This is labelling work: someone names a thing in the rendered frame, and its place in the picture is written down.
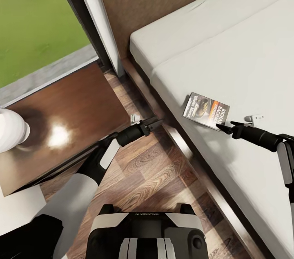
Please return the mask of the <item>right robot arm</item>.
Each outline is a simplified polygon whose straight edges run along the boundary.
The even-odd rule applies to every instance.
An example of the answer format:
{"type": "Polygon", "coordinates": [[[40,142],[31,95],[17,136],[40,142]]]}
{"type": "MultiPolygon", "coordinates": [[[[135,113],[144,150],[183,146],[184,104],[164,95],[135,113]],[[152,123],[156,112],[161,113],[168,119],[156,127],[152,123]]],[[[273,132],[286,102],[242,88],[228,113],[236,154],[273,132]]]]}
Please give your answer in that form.
{"type": "Polygon", "coordinates": [[[263,114],[246,116],[244,119],[248,123],[231,121],[233,127],[220,124],[216,126],[227,134],[233,134],[234,139],[242,138],[271,152],[277,152],[283,180],[285,186],[289,188],[294,236],[294,137],[287,134],[276,135],[257,128],[258,122],[264,120],[263,114]]]}

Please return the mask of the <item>hardback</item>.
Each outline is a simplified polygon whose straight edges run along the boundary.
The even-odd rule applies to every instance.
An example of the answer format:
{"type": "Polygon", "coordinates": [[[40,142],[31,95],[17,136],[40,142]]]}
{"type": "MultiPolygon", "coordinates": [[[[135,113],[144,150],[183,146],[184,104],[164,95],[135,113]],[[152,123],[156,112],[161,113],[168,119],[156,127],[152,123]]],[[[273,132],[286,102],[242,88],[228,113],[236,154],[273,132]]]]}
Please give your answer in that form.
{"type": "Polygon", "coordinates": [[[223,132],[216,124],[225,125],[229,108],[229,105],[192,92],[183,112],[183,117],[223,132]]]}

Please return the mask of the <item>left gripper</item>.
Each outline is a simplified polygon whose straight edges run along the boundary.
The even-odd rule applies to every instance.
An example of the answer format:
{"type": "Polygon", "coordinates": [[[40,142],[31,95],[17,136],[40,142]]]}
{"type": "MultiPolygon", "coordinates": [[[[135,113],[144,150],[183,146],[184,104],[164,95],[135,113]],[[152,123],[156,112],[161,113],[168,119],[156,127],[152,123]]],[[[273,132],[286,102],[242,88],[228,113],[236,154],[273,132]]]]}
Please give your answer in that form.
{"type": "Polygon", "coordinates": [[[165,122],[165,118],[161,120],[156,120],[158,116],[153,116],[151,118],[148,118],[146,120],[141,121],[140,123],[135,123],[134,125],[131,124],[131,126],[127,129],[125,129],[125,132],[127,136],[129,137],[129,140],[131,142],[141,138],[142,136],[149,136],[149,134],[155,130],[160,124],[165,122]]]}

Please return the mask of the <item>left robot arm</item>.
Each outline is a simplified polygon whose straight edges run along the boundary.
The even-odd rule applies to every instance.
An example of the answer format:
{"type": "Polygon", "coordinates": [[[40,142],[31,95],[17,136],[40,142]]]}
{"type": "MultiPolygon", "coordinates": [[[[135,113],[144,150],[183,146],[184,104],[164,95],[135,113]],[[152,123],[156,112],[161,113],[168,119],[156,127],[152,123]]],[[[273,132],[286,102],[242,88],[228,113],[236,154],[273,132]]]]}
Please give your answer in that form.
{"type": "Polygon", "coordinates": [[[165,118],[141,121],[130,114],[131,126],[99,140],[73,177],[31,220],[0,235],[0,259],[62,259],[73,245],[93,197],[120,147],[149,136],[165,118]]]}

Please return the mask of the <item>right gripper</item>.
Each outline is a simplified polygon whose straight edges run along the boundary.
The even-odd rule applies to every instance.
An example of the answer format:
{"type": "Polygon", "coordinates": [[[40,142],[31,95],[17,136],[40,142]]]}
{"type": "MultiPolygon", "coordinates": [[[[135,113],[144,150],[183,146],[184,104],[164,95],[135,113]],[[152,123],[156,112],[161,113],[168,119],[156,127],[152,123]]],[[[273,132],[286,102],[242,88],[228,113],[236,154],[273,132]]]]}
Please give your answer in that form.
{"type": "Polygon", "coordinates": [[[259,141],[261,137],[267,132],[266,130],[259,129],[257,127],[253,128],[251,126],[244,126],[244,123],[231,121],[233,127],[228,127],[225,125],[216,124],[216,126],[227,134],[233,134],[234,139],[245,139],[251,143],[259,146],[259,141]]]}

